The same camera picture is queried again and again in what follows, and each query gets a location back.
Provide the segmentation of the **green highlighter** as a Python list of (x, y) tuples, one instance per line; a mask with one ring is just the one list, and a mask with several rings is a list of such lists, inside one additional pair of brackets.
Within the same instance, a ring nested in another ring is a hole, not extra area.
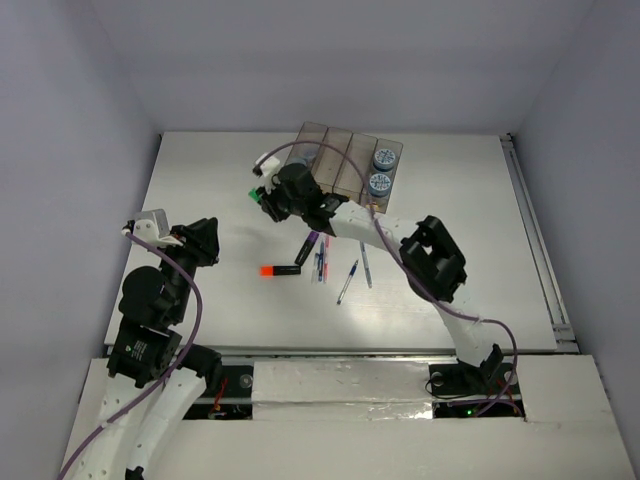
[(262, 187), (259, 188), (253, 188), (249, 191), (249, 196), (256, 202), (256, 203), (260, 203), (262, 196), (264, 193), (264, 189)]

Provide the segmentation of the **paperclip jar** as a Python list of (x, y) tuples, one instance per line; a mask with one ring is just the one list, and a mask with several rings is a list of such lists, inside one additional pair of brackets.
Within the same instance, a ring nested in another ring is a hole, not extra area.
[(313, 164), (316, 155), (317, 150), (315, 148), (295, 149), (292, 151), (288, 163), (309, 166)]

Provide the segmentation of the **purple highlighter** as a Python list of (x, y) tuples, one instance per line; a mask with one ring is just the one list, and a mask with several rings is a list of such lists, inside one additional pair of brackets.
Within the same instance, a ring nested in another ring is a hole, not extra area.
[(319, 233), (316, 231), (311, 231), (308, 234), (294, 260), (295, 265), (302, 266), (306, 262), (318, 240), (318, 237)]

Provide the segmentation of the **orange highlighter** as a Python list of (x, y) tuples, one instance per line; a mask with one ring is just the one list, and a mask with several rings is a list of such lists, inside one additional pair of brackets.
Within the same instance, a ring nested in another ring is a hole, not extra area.
[(265, 265), (260, 267), (261, 277), (295, 276), (301, 274), (299, 265)]

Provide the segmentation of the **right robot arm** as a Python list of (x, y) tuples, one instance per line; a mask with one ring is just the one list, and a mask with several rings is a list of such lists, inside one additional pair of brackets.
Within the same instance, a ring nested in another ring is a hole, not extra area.
[(434, 216), (405, 221), (373, 213), (346, 196), (324, 192), (306, 164), (283, 165), (276, 158), (256, 162), (261, 179), (257, 202), (273, 221), (291, 216), (311, 230), (358, 241), (387, 251), (399, 263), (411, 289), (430, 302), (454, 343), (462, 384), (478, 395), (502, 396), (511, 377), (499, 373), (504, 354), (491, 335), (497, 322), (474, 312), (466, 286), (466, 259), (442, 223)]

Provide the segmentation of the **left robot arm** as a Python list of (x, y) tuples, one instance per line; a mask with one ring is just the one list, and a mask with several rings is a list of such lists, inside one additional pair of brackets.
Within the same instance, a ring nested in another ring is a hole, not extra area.
[(160, 263), (138, 267), (123, 280), (122, 319), (96, 425), (64, 463), (61, 479), (151, 478), (195, 400), (222, 382), (220, 354), (174, 329), (189, 300), (196, 302), (195, 320), (202, 320), (195, 273), (219, 260), (217, 219), (169, 226), (163, 210), (144, 211), (122, 234)]

